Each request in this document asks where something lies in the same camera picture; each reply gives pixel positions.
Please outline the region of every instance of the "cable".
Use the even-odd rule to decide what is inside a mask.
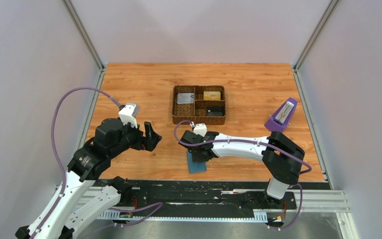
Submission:
[[[51,142],[52,142],[52,150],[53,150],[53,154],[55,155],[55,159],[56,159],[56,162],[58,163],[59,165],[59,169],[61,170],[61,174],[62,174],[62,184],[61,184],[61,192],[59,193],[60,195],[64,195],[64,192],[65,192],[65,188],[66,188],[66,185],[67,185],[67,175],[65,174],[65,168],[64,166],[62,165],[62,161],[61,159],[59,158],[59,155],[58,155],[58,151],[56,150],[56,143],[55,143],[55,123],[56,123],[56,116],[58,115],[58,111],[59,111],[59,108],[61,107],[61,104],[62,102],[64,101],[64,99],[70,95],[71,93],[75,92],[75,91],[79,91],[79,90],[92,90],[92,91],[97,91],[105,96],[107,96],[111,101],[113,101],[118,107],[121,107],[122,105],[117,101],[115,100],[114,97],[112,97],[111,95],[109,95],[108,93],[100,90],[100,89],[97,89],[97,88],[93,88],[93,87],[77,87],[77,88],[73,88],[72,90],[66,92],[64,94],[64,96],[59,100],[58,104],[56,105],[56,109],[55,109],[55,113],[53,114],[53,118],[52,118],[52,125],[51,125],[51,129],[50,129],[50,139],[51,139]],[[50,210],[48,211],[48,213],[43,217],[42,221],[39,223],[39,225],[36,227],[36,229],[34,230],[33,234],[31,235],[30,239],[33,239],[36,234],[37,234],[37,231],[39,231],[42,226],[45,224],[46,220],[50,217],[50,215],[52,214],[52,212],[55,210],[56,206],[59,204],[59,201],[61,200],[61,197],[58,197],[56,199],[56,201],[53,203],[52,207],[50,208]]]
[[[159,210],[161,208],[161,206],[163,205],[162,202],[158,202],[158,203],[153,203],[153,204],[150,204],[149,206],[146,206],[144,208],[140,208],[140,209],[135,209],[135,210],[121,210],[121,209],[118,209],[118,208],[109,208],[110,210],[114,210],[114,211],[118,211],[118,212],[121,212],[121,213],[136,213],[136,212],[140,212],[140,211],[143,211],[143,210],[146,210],[146,209],[149,209],[149,208],[152,208],[154,206],[157,206],[157,208],[155,210],[153,210],[151,213],[149,213],[149,215],[143,217],[142,219],[138,220],[138,221],[135,221],[133,223],[129,223],[129,224],[121,224],[121,227],[125,227],[125,226],[133,226],[133,225],[137,225],[139,223],[142,223],[144,220],[146,220],[147,218],[151,217],[155,212],[157,212],[157,210]],[[110,227],[115,227],[118,223],[114,223],[114,224],[109,224],[109,225],[106,225],[106,226],[103,226],[101,228],[98,228],[96,230],[94,230],[93,232],[87,234],[84,239],[86,238],[89,238],[91,235],[101,231],[101,230],[104,230],[106,228],[110,228]]]
[[[208,140],[206,142],[201,142],[201,143],[184,143],[182,142],[178,136],[177,136],[177,129],[178,127],[183,124],[183,123],[193,123],[191,120],[183,120],[181,122],[179,122],[176,126],[175,126],[175,129],[174,129],[174,137],[175,139],[178,141],[178,143],[184,145],[184,146],[188,146],[188,147],[193,147],[193,146],[200,146],[200,145],[204,145],[204,144],[208,144],[208,143],[220,143],[220,142],[242,142],[242,143],[251,143],[251,144],[259,144],[259,145],[263,145],[263,146],[266,146],[266,147],[269,147],[269,148],[272,148],[274,150],[277,150],[279,151],[280,153],[288,156],[289,158],[295,160],[296,162],[302,164],[302,165],[305,165],[308,169],[304,170],[304,171],[301,171],[300,174],[304,174],[304,173],[308,173],[312,170],[312,167],[311,165],[309,165],[308,163],[302,161],[301,159],[289,154],[288,152],[286,151],[283,151],[282,149],[272,145],[272,144],[268,144],[268,143],[263,143],[263,142],[257,142],[257,141],[253,141],[253,140],[247,140],[247,139],[215,139],[215,140]]]
[[[295,185],[290,186],[289,188],[294,187],[294,186],[298,186],[298,187],[299,187],[299,191],[300,191],[299,207],[298,207],[298,211],[296,212],[296,216],[295,216],[295,218],[292,220],[291,223],[289,223],[288,225],[286,225],[286,226],[284,226],[284,227],[279,227],[279,228],[277,228],[277,227],[267,226],[267,228],[273,228],[273,229],[278,230],[278,231],[280,231],[280,230],[284,230],[284,229],[288,229],[288,228],[292,227],[292,225],[293,225],[293,224],[296,222],[296,220],[299,218],[299,213],[301,212],[301,208],[302,208],[302,186],[301,186],[299,183],[297,183],[297,184],[295,184]]]

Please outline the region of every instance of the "wood grain surface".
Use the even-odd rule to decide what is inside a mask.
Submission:
[[[226,91],[225,125],[208,130],[242,137],[270,135],[264,123],[277,108],[293,97],[298,100],[291,125],[284,134],[305,150],[305,161],[313,170],[300,181],[323,181],[317,154],[291,66],[289,64],[109,64],[101,89],[120,103],[137,103],[137,122],[152,123],[163,139],[153,152],[127,150],[112,160],[101,178],[267,181],[271,175],[264,164],[252,159],[225,157],[207,162],[207,171],[189,174],[186,149],[173,137],[172,89],[175,85],[223,85]],[[106,118],[118,117],[118,108],[99,95],[88,138]],[[181,137],[189,126],[178,130]]]

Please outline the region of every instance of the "brown woven basket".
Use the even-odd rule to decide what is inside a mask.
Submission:
[[[203,100],[204,91],[219,91],[220,101]],[[177,104],[178,93],[194,93],[193,104]],[[206,109],[210,106],[225,108],[225,114],[221,117],[206,116]],[[174,86],[172,121],[177,124],[183,120],[192,120],[195,123],[225,124],[226,120],[226,98],[223,86]]]

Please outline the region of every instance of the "purple object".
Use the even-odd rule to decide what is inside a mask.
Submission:
[[[293,113],[295,112],[296,104],[298,104],[298,102],[294,98],[289,97],[288,100],[283,103],[272,116],[270,116],[264,126],[270,131],[279,131],[283,133],[285,128],[289,125],[290,118],[292,118]]]

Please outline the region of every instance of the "wooden tabletop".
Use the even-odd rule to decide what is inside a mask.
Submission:
[[[120,103],[140,106],[137,122],[152,123],[163,139],[153,152],[129,149],[112,160],[101,178],[267,181],[271,174],[253,159],[224,157],[207,162],[207,171],[189,174],[186,149],[176,142],[172,123],[172,89],[175,85],[223,85],[226,91],[225,125],[208,125],[209,131],[242,137],[270,135],[264,123],[289,97],[299,104],[284,134],[305,150],[304,161],[313,170],[300,181],[323,181],[308,124],[289,64],[109,64],[101,89]],[[106,118],[118,117],[116,105],[99,95],[88,138]],[[180,126],[181,137],[187,125]]]

